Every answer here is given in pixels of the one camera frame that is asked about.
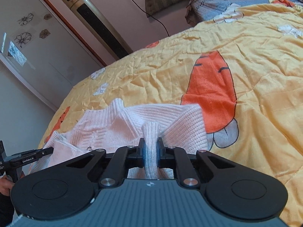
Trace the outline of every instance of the human hand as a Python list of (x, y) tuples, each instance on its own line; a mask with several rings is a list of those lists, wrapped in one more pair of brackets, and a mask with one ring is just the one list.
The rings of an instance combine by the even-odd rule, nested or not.
[(4, 175), (2, 178), (0, 178), (0, 193), (5, 196), (10, 196), (11, 190), (15, 184), (8, 180), (7, 175)]

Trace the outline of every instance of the brown door frame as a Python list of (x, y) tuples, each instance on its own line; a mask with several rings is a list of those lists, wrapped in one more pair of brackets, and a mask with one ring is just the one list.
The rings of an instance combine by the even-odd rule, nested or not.
[(72, 33), (80, 40), (81, 43), (92, 53), (94, 57), (100, 62), (101, 65), (106, 66), (102, 58), (88, 45), (88, 43), (80, 36), (80, 34), (72, 27), (72, 25), (60, 14), (60, 12), (54, 7), (49, 0), (43, 0), (54, 13), (62, 20), (62, 22), (72, 31)]

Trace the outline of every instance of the cable knit pattern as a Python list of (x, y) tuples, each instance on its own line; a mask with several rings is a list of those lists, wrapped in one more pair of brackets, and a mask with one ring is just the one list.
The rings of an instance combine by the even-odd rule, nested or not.
[(104, 110), (87, 110), (75, 127), (66, 133), (53, 132), (45, 148), (54, 147), (54, 153), (33, 163), (35, 172), (90, 150), (106, 149), (112, 153), (127, 145), (137, 146), (145, 139), (145, 168), (129, 170), (129, 178), (173, 178), (171, 169), (157, 168), (158, 137), (165, 146), (178, 146), (187, 153), (207, 149), (206, 131), (199, 105), (146, 104), (124, 107), (121, 99), (114, 99)]

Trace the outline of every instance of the gold tower air conditioner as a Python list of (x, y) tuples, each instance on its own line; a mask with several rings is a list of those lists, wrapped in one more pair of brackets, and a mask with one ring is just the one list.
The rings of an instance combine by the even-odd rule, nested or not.
[(115, 58), (121, 59), (133, 51), (104, 15), (90, 0), (62, 0), (77, 18)]

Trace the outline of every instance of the sweater sleeve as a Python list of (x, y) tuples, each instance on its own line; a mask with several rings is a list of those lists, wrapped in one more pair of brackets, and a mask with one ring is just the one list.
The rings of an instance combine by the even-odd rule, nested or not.
[(0, 193), (0, 227), (5, 227), (13, 221), (14, 211), (11, 198)]

